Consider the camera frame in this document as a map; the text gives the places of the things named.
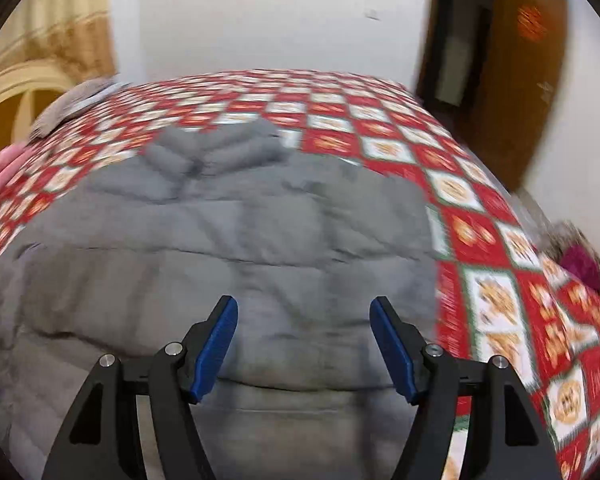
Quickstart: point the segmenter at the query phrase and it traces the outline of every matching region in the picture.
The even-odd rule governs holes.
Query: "red checkered bedspread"
[[[489,177],[392,81],[312,71],[224,72],[128,88],[39,143],[0,196],[0,252],[85,174],[132,156],[166,124],[212,130],[263,116],[283,142],[420,186],[438,255],[439,340],[503,354],[532,395],[565,479],[600,455],[600,298],[529,244]],[[447,472],[460,471],[460,402]]]

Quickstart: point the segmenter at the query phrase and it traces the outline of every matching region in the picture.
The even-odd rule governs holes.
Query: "silver screw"
[[[113,363],[116,362],[116,358],[115,356],[111,355],[111,354],[104,354],[101,358],[100,358],[100,366],[105,367],[105,368],[109,368]]]
[[[424,347],[424,351],[431,357],[440,357],[445,352],[442,346],[436,344],[428,344]]]
[[[491,362],[497,367],[497,368],[506,368],[507,366],[509,366],[509,361],[507,361],[506,357],[503,357],[501,355],[494,355],[491,358]]]
[[[178,342],[169,343],[164,347],[164,351],[167,353],[167,355],[178,355],[180,352],[182,352],[182,345]]]

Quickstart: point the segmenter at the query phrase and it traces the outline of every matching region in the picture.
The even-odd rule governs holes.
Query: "blue gripper pad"
[[[411,402],[417,394],[413,362],[377,299],[369,307],[369,321],[395,390]]]
[[[208,339],[196,360],[195,377],[190,392],[200,402],[214,387],[216,377],[229,349],[238,325],[238,303],[229,299],[211,330]]]

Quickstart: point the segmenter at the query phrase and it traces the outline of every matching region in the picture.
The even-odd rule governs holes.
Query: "bed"
[[[86,174],[134,156],[168,124],[206,132],[264,117],[282,143],[422,188],[438,265],[438,341],[506,356],[563,478],[600,457],[600,297],[535,249],[494,182],[400,84],[349,73],[249,70],[129,87],[36,145],[0,194],[0,254]],[[445,479],[458,478],[470,405],[458,403]]]

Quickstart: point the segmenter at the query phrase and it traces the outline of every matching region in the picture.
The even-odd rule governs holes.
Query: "door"
[[[463,136],[509,190],[520,187],[560,77],[566,0],[495,0],[487,58]]]

